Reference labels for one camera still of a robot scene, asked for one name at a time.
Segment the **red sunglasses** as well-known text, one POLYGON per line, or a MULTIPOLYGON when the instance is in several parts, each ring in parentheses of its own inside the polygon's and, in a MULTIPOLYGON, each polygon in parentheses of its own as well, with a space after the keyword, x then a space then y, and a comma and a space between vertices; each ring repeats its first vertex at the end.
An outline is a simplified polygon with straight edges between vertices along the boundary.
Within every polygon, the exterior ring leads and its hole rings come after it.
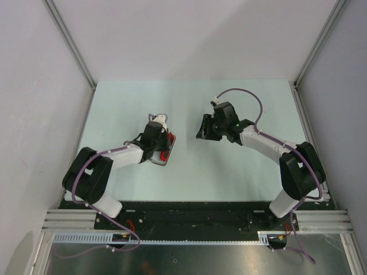
POLYGON ((166 163, 169 159, 170 153, 176 140, 176 136, 172 132, 170 132, 168 135, 168 140, 169 140, 169 148, 166 151, 162 151, 159 156, 160 161, 164 163, 166 163))

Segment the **black glasses case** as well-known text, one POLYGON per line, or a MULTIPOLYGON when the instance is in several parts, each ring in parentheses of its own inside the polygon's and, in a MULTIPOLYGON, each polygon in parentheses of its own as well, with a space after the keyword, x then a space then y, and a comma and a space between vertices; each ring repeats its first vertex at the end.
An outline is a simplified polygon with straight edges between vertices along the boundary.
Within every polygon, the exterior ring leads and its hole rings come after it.
POLYGON ((167 164, 176 140, 176 136, 172 132, 170 132, 168 140, 169 140, 169 149, 166 151, 154 152, 153 156, 150 159, 152 163, 159 166, 165 166, 167 164))

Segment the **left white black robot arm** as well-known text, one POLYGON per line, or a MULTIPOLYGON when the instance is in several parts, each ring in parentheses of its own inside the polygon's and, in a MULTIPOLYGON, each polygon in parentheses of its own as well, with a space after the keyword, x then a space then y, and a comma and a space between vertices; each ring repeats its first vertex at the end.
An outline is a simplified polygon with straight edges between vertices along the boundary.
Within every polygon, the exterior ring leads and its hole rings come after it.
POLYGON ((122 228, 127 216, 122 203, 106 192, 112 171, 131 164, 151 161, 166 165, 175 135, 168 129, 165 114, 149 115, 145 129, 135 139, 124 142, 122 147, 97 152, 82 148, 66 172, 62 186, 71 193, 74 203, 83 203, 105 214, 107 223, 114 229, 122 228))

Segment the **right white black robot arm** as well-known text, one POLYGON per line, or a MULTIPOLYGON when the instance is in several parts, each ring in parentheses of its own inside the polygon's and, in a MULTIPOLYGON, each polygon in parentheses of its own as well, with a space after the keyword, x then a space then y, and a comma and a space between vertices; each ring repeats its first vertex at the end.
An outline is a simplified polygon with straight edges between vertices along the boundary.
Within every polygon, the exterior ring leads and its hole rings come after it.
POLYGON ((229 102, 213 103, 213 113, 204 114, 196 138, 220 141, 223 137, 231 143, 251 148, 268 157, 280 168, 282 190, 270 203, 265 214, 265 225, 277 230, 285 223, 285 216, 305 199, 322 198, 321 184, 326 174, 314 146, 280 140, 258 129, 247 119, 240 120, 229 102))

